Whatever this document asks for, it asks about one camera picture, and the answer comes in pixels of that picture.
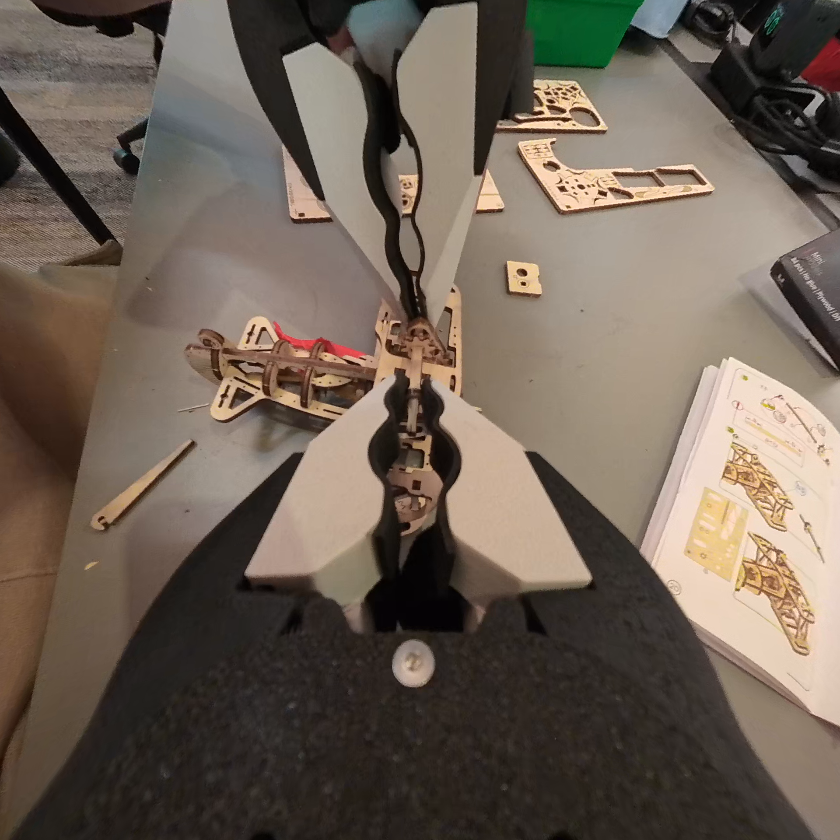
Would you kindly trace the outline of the office chair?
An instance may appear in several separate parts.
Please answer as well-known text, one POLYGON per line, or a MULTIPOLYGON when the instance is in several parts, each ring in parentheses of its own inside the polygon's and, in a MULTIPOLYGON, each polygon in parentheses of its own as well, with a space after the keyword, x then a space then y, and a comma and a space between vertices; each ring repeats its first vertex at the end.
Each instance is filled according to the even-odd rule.
MULTIPOLYGON (((161 64, 164 40, 168 29, 172 2, 155 2, 126 14, 112 16, 91 16, 48 7, 46 2, 35 2, 36 7, 48 18, 58 24, 73 28, 88 28, 111 39, 127 38, 135 34, 137 28, 143 28, 152 34, 152 57, 154 68, 161 64)), ((149 119, 135 123, 117 136, 118 147, 112 151, 112 158, 117 166, 127 175, 136 176, 140 169, 140 157, 135 153, 135 146, 145 139, 149 119)))

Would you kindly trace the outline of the white instruction booklet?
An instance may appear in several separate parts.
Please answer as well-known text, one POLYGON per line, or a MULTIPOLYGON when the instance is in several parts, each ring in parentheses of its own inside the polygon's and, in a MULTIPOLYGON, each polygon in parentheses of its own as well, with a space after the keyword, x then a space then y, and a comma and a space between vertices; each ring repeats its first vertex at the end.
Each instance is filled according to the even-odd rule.
POLYGON ((702 372, 641 552, 701 641, 839 724, 838 425, 734 358, 702 372))

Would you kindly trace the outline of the small square wooden piece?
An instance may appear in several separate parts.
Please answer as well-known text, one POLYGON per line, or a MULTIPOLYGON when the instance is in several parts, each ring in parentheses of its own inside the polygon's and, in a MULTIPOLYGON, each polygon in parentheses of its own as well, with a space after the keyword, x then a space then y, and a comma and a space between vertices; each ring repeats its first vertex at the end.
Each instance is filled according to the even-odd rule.
POLYGON ((540 298, 543 289, 537 264, 508 260, 505 265, 507 294, 513 297, 540 298))

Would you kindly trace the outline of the red rubber band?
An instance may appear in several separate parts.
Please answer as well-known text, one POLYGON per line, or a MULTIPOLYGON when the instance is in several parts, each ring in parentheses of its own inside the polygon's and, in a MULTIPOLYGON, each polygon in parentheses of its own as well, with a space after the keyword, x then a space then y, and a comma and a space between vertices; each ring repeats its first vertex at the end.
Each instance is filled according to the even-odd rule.
POLYGON ((326 352, 337 355, 341 358, 345 356, 349 356, 354 359, 362 359, 366 357, 366 353, 361 351, 355 350, 351 347, 347 347, 341 345, 339 343, 330 341, 329 339, 318 338, 318 339, 299 339, 290 336, 289 334, 283 332, 280 328, 280 325, 277 321, 272 322, 273 329, 276 332, 277 338, 280 341, 285 341, 289 343, 293 348, 296 350, 305 350, 307 352, 311 351, 312 348, 317 344, 320 343, 322 345, 322 349, 326 352))

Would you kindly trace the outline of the black power block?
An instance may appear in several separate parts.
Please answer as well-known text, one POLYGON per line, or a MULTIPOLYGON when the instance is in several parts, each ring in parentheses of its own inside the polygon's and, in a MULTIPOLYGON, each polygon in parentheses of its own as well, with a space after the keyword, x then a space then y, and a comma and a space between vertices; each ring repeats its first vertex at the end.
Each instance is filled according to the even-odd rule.
POLYGON ((710 66, 709 79, 731 112, 739 117, 748 112, 753 100, 768 84, 753 69, 749 48, 735 42, 723 46, 710 66))

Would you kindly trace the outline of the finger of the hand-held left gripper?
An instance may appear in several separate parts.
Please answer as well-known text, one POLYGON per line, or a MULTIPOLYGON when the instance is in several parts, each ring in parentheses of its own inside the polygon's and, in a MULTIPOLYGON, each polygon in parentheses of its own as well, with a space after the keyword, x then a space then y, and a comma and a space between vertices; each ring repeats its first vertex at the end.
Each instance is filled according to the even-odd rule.
POLYGON ((412 2, 411 37, 397 61, 397 101, 417 157, 413 225, 423 246, 418 286, 440 314, 455 282, 480 191, 476 173, 478 5, 412 2))
POLYGON ((407 316, 421 313, 403 257, 403 208, 391 153, 401 133, 391 92, 361 59, 311 43, 284 56, 323 200, 407 316))

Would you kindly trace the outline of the black device with green light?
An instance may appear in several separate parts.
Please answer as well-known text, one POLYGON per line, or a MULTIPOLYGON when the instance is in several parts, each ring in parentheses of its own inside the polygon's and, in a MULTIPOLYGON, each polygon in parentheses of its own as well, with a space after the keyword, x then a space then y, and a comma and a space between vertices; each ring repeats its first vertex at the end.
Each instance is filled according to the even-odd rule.
POLYGON ((763 77, 798 77, 838 30, 838 2, 776 2, 749 45, 752 69, 763 77))

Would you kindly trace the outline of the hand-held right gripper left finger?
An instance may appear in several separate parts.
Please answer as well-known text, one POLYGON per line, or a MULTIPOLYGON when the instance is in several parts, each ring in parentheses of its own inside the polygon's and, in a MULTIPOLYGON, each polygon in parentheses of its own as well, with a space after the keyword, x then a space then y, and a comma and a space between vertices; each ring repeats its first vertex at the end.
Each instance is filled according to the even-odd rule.
POLYGON ((311 441, 248 562, 248 583, 320 594, 353 631, 375 630, 369 593, 399 571, 388 476, 402 413, 403 377, 393 374, 311 441))

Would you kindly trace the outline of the wooden sheet with round cutouts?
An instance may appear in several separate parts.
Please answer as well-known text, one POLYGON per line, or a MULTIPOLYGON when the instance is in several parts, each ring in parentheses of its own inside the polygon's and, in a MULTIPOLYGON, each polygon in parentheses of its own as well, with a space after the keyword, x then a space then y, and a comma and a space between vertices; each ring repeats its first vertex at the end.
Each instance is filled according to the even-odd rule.
POLYGON ((499 133, 605 133, 606 122, 573 80, 535 79, 532 110, 497 124, 499 133))

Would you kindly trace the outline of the wooden model airplane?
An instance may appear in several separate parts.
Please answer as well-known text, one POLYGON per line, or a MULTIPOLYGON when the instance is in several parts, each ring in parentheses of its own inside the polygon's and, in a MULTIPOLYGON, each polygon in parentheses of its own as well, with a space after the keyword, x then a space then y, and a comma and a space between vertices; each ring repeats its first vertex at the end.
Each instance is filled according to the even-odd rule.
POLYGON ((452 287, 436 338, 429 327, 404 329, 402 318, 382 301, 374 326, 375 352, 362 359, 333 355, 320 343, 309 352, 296 350, 278 340, 272 322, 261 316, 248 321, 237 343, 202 329, 184 355, 196 373, 217 385, 210 412, 221 423, 259 403, 273 403, 296 416, 330 424, 386 377, 403 373, 409 389, 398 428, 400 451, 388 480, 406 537, 433 522, 442 487, 433 469, 433 438, 424 420, 421 386, 434 381, 461 395, 461 327, 461 292, 452 287))

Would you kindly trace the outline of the light blue cloth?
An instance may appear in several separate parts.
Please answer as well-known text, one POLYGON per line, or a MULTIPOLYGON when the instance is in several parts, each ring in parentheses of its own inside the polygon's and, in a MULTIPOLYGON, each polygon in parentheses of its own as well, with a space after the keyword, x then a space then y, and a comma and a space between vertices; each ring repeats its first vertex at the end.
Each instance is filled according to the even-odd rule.
POLYGON ((687 0, 643 1, 633 16, 631 26, 652 38, 664 39, 689 3, 687 0))

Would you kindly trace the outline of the green plastic bin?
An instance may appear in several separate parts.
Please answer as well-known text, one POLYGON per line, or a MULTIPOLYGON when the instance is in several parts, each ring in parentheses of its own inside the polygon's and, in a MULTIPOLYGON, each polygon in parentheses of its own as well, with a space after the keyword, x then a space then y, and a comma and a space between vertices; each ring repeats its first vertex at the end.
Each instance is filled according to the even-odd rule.
POLYGON ((537 67, 607 67, 641 1, 529 1, 537 67))

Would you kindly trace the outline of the black cardboard box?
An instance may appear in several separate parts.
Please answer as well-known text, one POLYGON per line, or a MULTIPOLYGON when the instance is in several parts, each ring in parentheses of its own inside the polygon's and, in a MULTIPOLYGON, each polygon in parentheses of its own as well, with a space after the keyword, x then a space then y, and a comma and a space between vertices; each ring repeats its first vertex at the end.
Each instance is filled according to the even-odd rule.
POLYGON ((839 230, 778 258, 770 275, 803 327, 839 370, 839 230))

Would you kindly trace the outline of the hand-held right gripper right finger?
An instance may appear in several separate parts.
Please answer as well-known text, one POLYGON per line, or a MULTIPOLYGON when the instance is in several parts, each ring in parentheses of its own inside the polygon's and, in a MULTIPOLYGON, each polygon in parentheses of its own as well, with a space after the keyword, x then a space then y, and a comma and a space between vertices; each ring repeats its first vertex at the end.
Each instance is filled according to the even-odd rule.
POLYGON ((518 441, 442 385, 422 387, 442 481, 420 537, 433 597, 455 592, 473 632, 498 601, 588 587, 592 573, 518 441))

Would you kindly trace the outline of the beige upholstered seat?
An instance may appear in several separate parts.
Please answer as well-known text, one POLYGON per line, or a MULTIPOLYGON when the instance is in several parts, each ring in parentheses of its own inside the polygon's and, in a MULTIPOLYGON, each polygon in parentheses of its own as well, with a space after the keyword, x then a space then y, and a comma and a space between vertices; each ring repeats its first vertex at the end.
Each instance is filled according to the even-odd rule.
POLYGON ((116 288, 114 240, 1 276, 1 756, 35 685, 116 288))

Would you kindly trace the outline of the pointed wooden stick piece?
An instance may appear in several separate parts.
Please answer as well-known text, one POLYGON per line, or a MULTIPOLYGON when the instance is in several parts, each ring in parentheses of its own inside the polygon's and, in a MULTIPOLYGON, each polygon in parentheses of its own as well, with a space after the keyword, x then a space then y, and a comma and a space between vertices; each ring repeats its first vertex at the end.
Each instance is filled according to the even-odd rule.
POLYGON ((89 521, 92 530, 104 532, 128 513, 151 489, 177 466, 196 447, 196 441, 186 440, 170 454, 155 464, 136 479, 128 488, 121 491, 108 504, 97 511, 89 521))

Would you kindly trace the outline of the grey desk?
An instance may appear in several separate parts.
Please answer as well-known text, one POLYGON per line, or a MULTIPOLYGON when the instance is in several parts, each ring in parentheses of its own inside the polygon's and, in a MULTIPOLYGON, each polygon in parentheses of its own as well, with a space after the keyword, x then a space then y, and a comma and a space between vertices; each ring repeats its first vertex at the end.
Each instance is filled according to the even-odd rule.
MULTIPOLYGON (((336 224, 290 221, 277 137, 225 2, 171 13, 147 146, 66 531, 9 821, 76 746, 139 620, 194 547, 310 433, 265 409, 232 423, 183 359, 200 328, 256 314, 295 336, 373 342, 379 295, 336 224), (196 447, 110 529, 91 517, 186 440, 196 447), (89 571, 83 567, 98 560, 89 571)), ((670 44, 627 39, 579 80, 608 125, 559 138, 576 167, 693 164, 713 194, 562 216, 499 134, 506 204, 474 217, 456 283, 466 399, 539 452, 634 543, 702 368, 733 356, 838 422, 838 379, 768 309, 770 267, 835 218, 806 203, 702 92, 670 44), (507 292, 508 260, 542 295, 507 292)))

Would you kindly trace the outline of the long wooden cutout sheet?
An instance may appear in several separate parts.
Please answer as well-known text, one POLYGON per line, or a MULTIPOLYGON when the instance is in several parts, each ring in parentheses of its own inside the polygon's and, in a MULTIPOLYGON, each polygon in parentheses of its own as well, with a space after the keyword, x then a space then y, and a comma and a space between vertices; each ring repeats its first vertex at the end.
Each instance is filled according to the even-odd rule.
POLYGON ((518 154, 554 208, 564 215, 705 196, 713 184, 693 165, 636 170, 573 168, 554 153, 555 139, 521 141, 518 154))

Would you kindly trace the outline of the red object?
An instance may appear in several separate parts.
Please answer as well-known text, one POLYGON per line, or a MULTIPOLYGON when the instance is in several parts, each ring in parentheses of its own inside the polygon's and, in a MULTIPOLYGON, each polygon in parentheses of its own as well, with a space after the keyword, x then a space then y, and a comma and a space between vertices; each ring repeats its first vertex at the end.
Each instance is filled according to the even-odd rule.
POLYGON ((829 92, 839 92, 839 52, 825 49, 805 68, 801 78, 829 92))

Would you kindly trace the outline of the black metal bar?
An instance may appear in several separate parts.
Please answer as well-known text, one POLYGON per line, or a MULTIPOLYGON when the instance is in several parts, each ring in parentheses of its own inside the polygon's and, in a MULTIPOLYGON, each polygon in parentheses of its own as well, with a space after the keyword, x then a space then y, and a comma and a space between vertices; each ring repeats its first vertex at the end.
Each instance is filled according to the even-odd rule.
POLYGON ((99 245, 115 240, 112 231, 42 144, 4 90, 1 90, 1 127, 17 151, 23 154, 54 194, 99 245))

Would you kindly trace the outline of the rectangular wooden part sheet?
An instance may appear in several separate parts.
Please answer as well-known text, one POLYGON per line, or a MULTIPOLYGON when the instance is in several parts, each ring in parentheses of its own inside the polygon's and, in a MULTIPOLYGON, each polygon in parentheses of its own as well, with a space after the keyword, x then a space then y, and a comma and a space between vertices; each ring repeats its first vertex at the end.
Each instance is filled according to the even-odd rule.
MULTIPOLYGON (((306 182, 297 164, 285 147, 281 147, 287 183, 289 216, 296 224, 330 222, 332 217, 326 204, 319 200, 306 182)), ((410 216, 417 196, 418 176, 400 175, 402 215, 410 216)), ((476 204, 478 214, 495 214, 504 210, 505 204, 489 171, 482 180, 476 204)))

